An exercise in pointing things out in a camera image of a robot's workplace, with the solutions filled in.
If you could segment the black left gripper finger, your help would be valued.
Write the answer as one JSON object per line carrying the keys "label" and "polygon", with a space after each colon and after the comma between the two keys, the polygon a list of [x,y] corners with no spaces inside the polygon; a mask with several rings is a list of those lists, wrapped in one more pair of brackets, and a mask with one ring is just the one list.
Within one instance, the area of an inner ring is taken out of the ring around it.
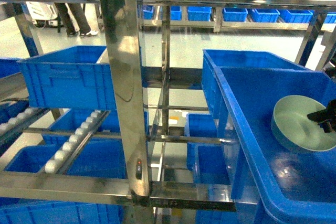
{"label": "black left gripper finger", "polygon": [[307,118],[316,122],[325,133],[335,132],[335,100],[329,101],[325,109],[307,114]]}

